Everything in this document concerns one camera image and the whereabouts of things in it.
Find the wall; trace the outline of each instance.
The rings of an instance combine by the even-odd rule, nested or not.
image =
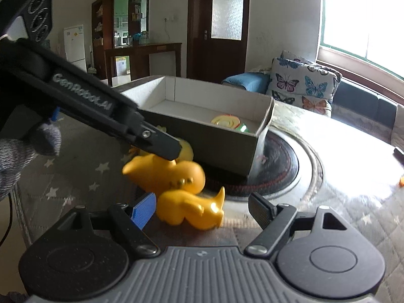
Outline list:
[[[90,63],[91,39],[91,4],[95,0],[53,0],[53,27],[48,39],[53,52],[57,52],[60,43],[61,55],[64,56],[63,29],[65,27],[84,25],[84,47],[86,63]]]
[[[187,67],[187,17],[188,0],[149,0],[150,37],[155,42],[181,42],[181,76]],[[173,20],[165,23],[164,18]],[[150,57],[151,72],[175,75],[173,53],[156,54]]]
[[[321,0],[250,0],[246,70],[271,65],[281,51],[315,60]]]

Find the cardboard box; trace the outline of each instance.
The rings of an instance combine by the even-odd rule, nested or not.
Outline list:
[[[248,176],[263,146],[275,101],[272,97],[220,84],[164,76],[122,92],[135,101],[146,121],[167,127],[188,141],[194,160]],[[212,124],[218,115],[231,114],[250,133]]]

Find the pillow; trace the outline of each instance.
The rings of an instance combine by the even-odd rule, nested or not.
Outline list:
[[[404,106],[401,104],[397,105],[397,111],[395,112],[395,122],[393,132],[391,133],[391,145],[404,150]]]
[[[247,91],[265,94],[269,79],[269,74],[245,72],[243,74],[229,76],[222,81],[222,84],[229,83],[234,86],[243,86]]]
[[[276,100],[331,117],[336,74],[291,59],[272,62],[267,95]]]
[[[316,67],[321,68],[323,70],[326,70],[328,72],[333,72],[337,76],[337,83],[336,83],[335,91],[337,90],[338,84],[341,82],[342,74],[340,72],[338,72],[334,68],[317,64],[317,63],[315,63],[313,61],[310,61],[310,60],[307,60],[306,58],[297,56],[297,55],[293,54],[292,52],[289,52],[289,51],[286,51],[286,50],[282,51],[282,53],[280,54],[280,58],[281,59],[290,59],[290,60],[297,61],[297,62],[302,62],[303,64],[313,65],[313,66],[316,66]]]

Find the yellow rubber duck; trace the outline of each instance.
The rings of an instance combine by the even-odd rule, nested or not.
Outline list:
[[[156,214],[170,225],[180,225],[186,219],[194,228],[208,230],[221,225],[224,200],[224,187],[213,198],[202,198],[185,190],[170,190],[158,198]]]
[[[190,161],[167,161],[154,154],[136,156],[126,164],[122,173],[146,192],[158,198],[167,190],[182,189],[193,195],[205,186],[202,167]]]

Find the blue gripper pad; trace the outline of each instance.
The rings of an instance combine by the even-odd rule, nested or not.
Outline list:
[[[131,220],[139,229],[143,229],[156,211],[157,199],[154,193],[149,193],[134,208]]]

